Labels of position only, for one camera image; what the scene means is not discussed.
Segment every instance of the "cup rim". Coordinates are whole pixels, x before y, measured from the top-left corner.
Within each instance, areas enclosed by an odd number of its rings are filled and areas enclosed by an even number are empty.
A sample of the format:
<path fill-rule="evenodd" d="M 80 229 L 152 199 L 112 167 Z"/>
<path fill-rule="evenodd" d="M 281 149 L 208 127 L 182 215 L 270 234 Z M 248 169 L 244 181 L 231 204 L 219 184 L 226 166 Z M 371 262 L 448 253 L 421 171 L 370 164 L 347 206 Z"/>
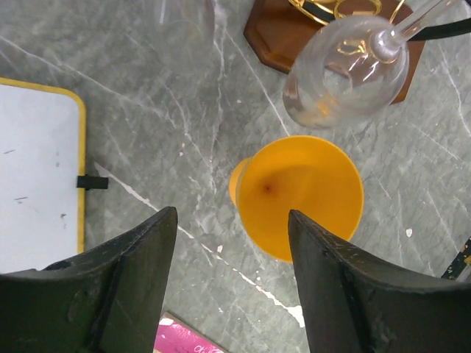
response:
<path fill-rule="evenodd" d="M 292 136 L 286 136 L 284 138 L 279 138 L 275 141 L 272 141 L 268 144 L 266 144 L 264 147 L 262 147 L 261 149 L 259 149 L 252 157 L 248 157 L 248 161 L 246 163 L 246 165 L 243 167 L 240 175 L 239 175 L 239 178 L 238 178 L 238 181 L 237 181 L 237 185 L 235 187 L 235 205 L 238 209 L 238 213 L 239 213 L 239 216 L 241 218 L 241 223 L 242 223 L 242 226 L 244 227 L 247 235 L 249 236 L 250 240 L 253 241 L 257 246 L 258 248 L 260 248 L 263 252 L 265 252 L 266 254 L 276 258 L 277 260 L 281 260 L 281 261 L 284 261 L 286 263 L 292 263 L 292 261 L 288 261 L 287 259 L 283 259 L 283 258 L 280 258 L 280 257 L 277 257 L 273 254 L 270 254 L 268 252 L 265 251 L 265 249 L 263 249 L 257 241 L 255 241 L 255 239 L 249 234 L 249 232 L 247 231 L 247 228 L 245 227 L 245 224 L 244 224 L 244 220 L 242 219 L 242 215 L 241 215 L 241 212 L 238 208 L 238 205 L 239 205 L 239 195 L 240 195 L 240 187 L 241 187 L 241 184 L 242 184 L 242 181 L 244 179 L 244 175 L 245 173 L 247 172 L 247 169 L 250 167 L 250 165 L 254 162 L 255 158 L 265 149 L 265 148 L 268 148 L 269 146 L 271 145 L 274 145 L 276 143 L 279 143 L 281 141 L 285 141 L 285 140 L 292 140 L 292 139 L 310 139 L 310 140 L 317 140 L 317 141 L 320 141 L 322 143 L 325 143 L 327 145 L 330 145 L 330 147 L 333 147 L 337 152 L 340 152 L 340 155 L 348 162 L 348 164 L 350 165 L 350 167 L 353 169 L 354 173 L 355 173 L 355 176 L 356 176 L 356 179 L 358 180 L 358 184 L 360 186 L 360 192 L 361 192 L 361 204 L 360 204 L 360 213 L 359 213 L 359 216 L 358 216 L 358 220 L 356 221 L 356 224 L 355 226 L 353 227 L 353 230 L 352 230 L 352 234 L 348 237 L 347 241 L 351 241 L 353 236 L 355 235 L 358 227 L 360 226 L 360 222 L 361 222 L 361 219 L 363 217 L 363 211 L 364 211 L 364 201 L 365 201 L 365 192 L 364 192 L 364 186 L 363 186 L 363 180 L 361 179 L 361 175 L 360 175 L 360 172 L 358 171 L 358 169 L 356 168 L 356 165 L 355 163 L 352 161 L 352 159 L 349 157 L 349 155 L 343 150 L 341 149 L 340 147 L 338 147 L 335 143 L 329 141 L 329 140 L 325 140 L 324 138 L 319 138 L 317 136 L 311 136 L 311 135 L 292 135 Z"/>

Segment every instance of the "black cable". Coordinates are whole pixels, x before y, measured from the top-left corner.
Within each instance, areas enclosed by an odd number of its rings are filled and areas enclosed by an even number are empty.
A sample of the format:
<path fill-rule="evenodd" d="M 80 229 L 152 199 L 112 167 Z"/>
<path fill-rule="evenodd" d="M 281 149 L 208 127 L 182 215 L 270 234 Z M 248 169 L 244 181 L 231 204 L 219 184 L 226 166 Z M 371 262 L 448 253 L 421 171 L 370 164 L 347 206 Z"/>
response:
<path fill-rule="evenodd" d="M 465 1 L 471 7 L 471 0 Z M 453 22 L 452 24 L 425 27 L 422 31 L 413 36 L 410 41 L 451 38 L 467 33 L 471 33 L 471 18 Z"/>

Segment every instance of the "glass stem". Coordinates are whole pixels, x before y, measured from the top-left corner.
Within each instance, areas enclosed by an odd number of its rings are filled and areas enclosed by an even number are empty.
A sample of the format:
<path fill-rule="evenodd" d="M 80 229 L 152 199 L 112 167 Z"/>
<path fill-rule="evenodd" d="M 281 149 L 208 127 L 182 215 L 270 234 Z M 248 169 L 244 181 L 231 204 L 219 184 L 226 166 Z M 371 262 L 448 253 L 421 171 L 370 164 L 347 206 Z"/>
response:
<path fill-rule="evenodd" d="M 394 61 L 401 46 L 456 2 L 458 0 L 428 0 L 427 4 L 402 20 L 391 31 L 377 33 L 370 42 L 371 49 L 380 60 Z"/>
<path fill-rule="evenodd" d="M 407 42 L 456 2 L 458 0 L 428 0 L 426 4 L 393 28 L 392 37 L 400 45 Z"/>

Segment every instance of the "black strap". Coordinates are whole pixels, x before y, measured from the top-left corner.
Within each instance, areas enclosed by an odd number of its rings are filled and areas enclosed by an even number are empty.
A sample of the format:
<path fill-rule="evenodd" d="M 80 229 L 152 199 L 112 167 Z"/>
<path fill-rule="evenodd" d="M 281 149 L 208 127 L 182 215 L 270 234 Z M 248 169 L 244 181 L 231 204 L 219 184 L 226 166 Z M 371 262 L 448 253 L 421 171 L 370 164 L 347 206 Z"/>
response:
<path fill-rule="evenodd" d="M 79 189 L 108 189 L 108 178 L 100 176 L 79 175 L 77 177 L 77 188 Z"/>
<path fill-rule="evenodd" d="M 442 24 L 440 26 L 425 27 L 422 31 L 413 36 L 410 40 L 417 41 L 451 38 L 456 37 L 457 35 L 465 35 L 467 33 L 471 33 L 471 18 L 458 22 L 453 22 L 452 24 Z"/>

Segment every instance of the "black clip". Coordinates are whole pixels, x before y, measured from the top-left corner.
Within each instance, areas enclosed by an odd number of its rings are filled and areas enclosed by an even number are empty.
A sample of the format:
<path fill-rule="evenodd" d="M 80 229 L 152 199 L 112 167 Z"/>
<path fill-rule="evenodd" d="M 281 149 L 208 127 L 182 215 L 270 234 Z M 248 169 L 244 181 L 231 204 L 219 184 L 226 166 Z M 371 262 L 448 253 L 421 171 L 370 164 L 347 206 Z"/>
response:
<path fill-rule="evenodd" d="M 100 176 L 89 176 L 89 175 L 79 175 L 77 177 L 77 188 L 79 189 L 108 189 L 108 178 L 103 178 Z"/>

